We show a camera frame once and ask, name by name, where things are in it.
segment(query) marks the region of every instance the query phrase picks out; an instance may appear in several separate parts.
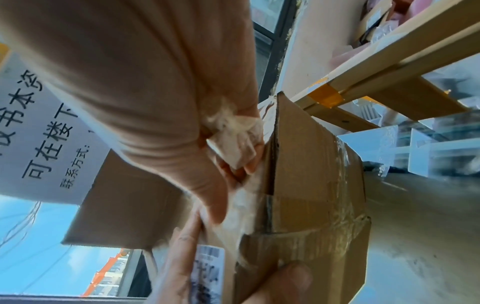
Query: white label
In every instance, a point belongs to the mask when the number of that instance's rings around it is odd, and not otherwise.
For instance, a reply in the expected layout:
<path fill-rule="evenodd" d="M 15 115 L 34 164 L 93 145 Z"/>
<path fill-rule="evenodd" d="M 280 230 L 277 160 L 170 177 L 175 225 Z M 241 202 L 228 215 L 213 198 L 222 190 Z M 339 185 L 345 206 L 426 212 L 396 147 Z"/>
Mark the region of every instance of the white label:
<path fill-rule="evenodd" d="M 224 286 L 225 250 L 198 245 L 191 272 L 190 303 L 221 304 Z"/>
<path fill-rule="evenodd" d="M 108 146 L 13 53 L 0 70 L 0 193 L 81 204 Z"/>
<path fill-rule="evenodd" d="M 382 12 L 380 9 L 378 9 L 375 14 L 373 14 L 366 22 L 366 29 L 365 31 L 368 31 L 369 28 L 371 28 L 375 22 L 377 22 L 380 18 L 382 17 Z"/>

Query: person's left hand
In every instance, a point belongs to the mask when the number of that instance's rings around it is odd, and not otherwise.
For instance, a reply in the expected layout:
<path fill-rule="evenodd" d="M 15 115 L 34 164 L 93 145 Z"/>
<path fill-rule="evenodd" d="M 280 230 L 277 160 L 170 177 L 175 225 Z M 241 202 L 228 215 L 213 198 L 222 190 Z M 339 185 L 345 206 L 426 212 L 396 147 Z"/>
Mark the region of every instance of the person's left hand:
<path fill-rule="evenodd" d="M 145 304 L 189 303 L 190 277 L 201 229 L 202 220 L 196 210 L 182 230 L 176 228 L 173 231 L 167 258 Z M 290 263 L 268 278 L 243 304 L 301 303 L 312 279 L 307 266 L 299 262 Z"/>

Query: wall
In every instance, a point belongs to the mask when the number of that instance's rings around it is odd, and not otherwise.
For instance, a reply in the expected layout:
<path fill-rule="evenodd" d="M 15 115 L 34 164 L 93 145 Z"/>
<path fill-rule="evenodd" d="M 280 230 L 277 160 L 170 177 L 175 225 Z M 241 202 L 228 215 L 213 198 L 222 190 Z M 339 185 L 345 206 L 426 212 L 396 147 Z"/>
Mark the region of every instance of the wall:
<path fill-rule="evenodd" d="M 353 304 L 478 303 L 480 180 L 365 175 L 366 284 Z"/>
<path fill-rule="evenodd" d="M 291 98 L 329 73 L 335 48 L 351 43 L 365 0 L 303 0 L 276 92 Z"/>

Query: wooden plank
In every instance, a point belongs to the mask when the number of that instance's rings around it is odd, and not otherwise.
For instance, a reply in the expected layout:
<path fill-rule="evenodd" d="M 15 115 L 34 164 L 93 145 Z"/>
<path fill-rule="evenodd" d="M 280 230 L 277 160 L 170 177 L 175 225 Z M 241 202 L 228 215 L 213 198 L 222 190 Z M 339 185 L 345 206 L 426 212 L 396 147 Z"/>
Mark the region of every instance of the wooden plank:
<path fill-rule="evenodd" d="M 478 22 L 479 0 L 437 2 L 333 70 L 328 83 L 344 91 Z"/>
<path fill-rule="evenodd" d="M 369 96 L 413 120 L 468 110 L 423 77 L 409 79 Z"/>
<path fill-rule="evenodd" d="M 344 102 L 349 102 L 379 91 L 395 83 L 403 82 L 444 67 L 461 59 L 480 53 L 480 23 L 461 31 L 427 48 L 398 65 L 378 73 L 346 91 L 341 92 Z"/>
<path fill-rule="evenodd" d="M 311 116 L 320 118 L 351 132 L 360 132 L 378 128 L 377 125 L 340 108 L 327 108 L 316 102 L 304 108 Z"/>

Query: black window frame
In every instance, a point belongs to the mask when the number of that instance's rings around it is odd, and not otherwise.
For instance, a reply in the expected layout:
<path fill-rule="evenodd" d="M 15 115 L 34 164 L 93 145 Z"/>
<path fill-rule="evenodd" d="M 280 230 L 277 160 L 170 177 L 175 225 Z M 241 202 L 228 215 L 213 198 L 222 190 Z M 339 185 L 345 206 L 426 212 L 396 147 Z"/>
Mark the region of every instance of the black window frame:
<path fill-rule="evenodd" d="M 257 79 L 260 84 L 258 102 L 262 102 L 271 95 L 279 77 L 279 64 L 287 50 L 287 35 L 294 24 L 297 13 L 297 0 L 284 0 L 275 26 L 275 32 L 271 32 L 263 26 L 253 22 L 253 29 L 271 40 L 271 44 L 255 36 L 256 51 L 264 55 L 269 54 L 263 79 Z"/>

